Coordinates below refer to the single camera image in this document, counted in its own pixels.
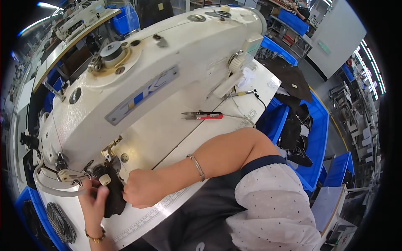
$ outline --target red handle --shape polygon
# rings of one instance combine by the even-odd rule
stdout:
[[[197,114],[196,119],[221,119],[224,115],[221,114]]]

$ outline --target bracelet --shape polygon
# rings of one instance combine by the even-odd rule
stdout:
[[[89,235],[86,233],[86,229],[84,229],[85,235],[88,237],[88,239],[89,239],[90,241],[94,241],[95,243],[100,243],[100,242],[103,241],[103,239],[106,237],[106,235],[105,235],[106,231],[103,229],[103,227],[100,227],[100,228],[102,229],[102,237],[99,238],[99,239],[95,239],[95,238],[92,238],[91,236],[89,236]]]
[[[195,159],[194,155],[188,154],[187,157],[190,157],[190,159],[192,159],[192,161],[194,161],[195,167],[197,168],[198,172],[200,173],[201,182],[203,182],[205,180],[205,176],[201,170],[200,164],[198,164],[198,161]]]

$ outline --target navy blue cuff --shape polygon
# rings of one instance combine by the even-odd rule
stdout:
[[[254,171],[255,169],[258,169],[258,168],[266,166],[266,165],[271,165],[271,164],[287,165],[285,158],[282,156],[279,156],[279,155],[269,155],[269,156],[260,157],[258,159],[248,162],[241,169],[240,172],[241,172],[242,178],[244,176],[246,176],[246,174]]]

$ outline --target silver bangle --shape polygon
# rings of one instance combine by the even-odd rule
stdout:
[[[201,182],[203,182],[205,180],[205,176],[201,170],[200,164],[198,164],[198,161],[195,159],[194,155],[188,154],[187,157],[190,157],[190,159],[192,159],[192,161],[194,161],[195,167],[197,168],[198,172],[200,173]]]

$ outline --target yellow floor line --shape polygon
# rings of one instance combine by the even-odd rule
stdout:
[[[310,90],[314,93],[314,95],[318,98],[318,100],[322,103],[322,105],[323,105],[323,106],[325,107],[325,109],[327,110],[328,115],[331,117],[332,121],[334,122],[334,125],[335,125],[336,129],[338,130],[338,133],[339,133],[340,137],[342,138],[343,144],[345,145],[345,148],[346,148],[346,152],[349,152],[348,147],[346,146],[345,139],[343,138],[342,133],[340,132],[339,127],[338,127],[338,125],[336,124],[334,118],[331,116],[331,113],[329,112],[328,108],[325,106],[324,102],[323,102],[323,101],[320,99],[320,97],[316,94],[316,92],[313,90],[313,88],[311,88],[310,85],[309,85],[308,87],[310,87]]]

